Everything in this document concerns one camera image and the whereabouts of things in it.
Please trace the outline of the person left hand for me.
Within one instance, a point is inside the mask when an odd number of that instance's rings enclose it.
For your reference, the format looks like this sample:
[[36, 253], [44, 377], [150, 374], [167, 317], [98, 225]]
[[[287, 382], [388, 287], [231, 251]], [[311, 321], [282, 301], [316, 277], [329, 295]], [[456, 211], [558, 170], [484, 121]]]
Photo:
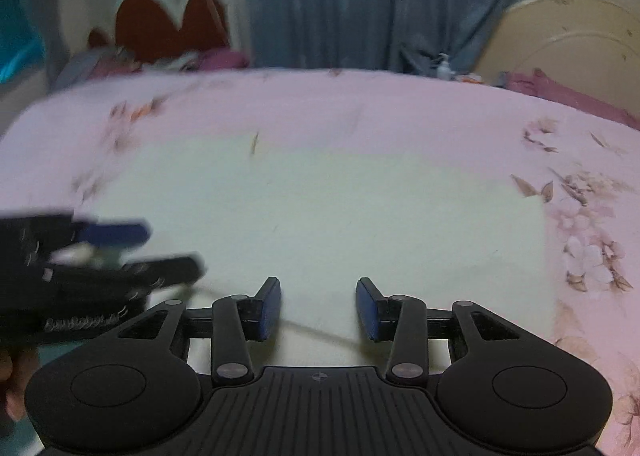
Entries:
[[39, 367], [36, 348], [14, 351], [1, 350], [1, 412], [12, 421], [22, 420], [26, 415], [25, 391], [32, 375]]

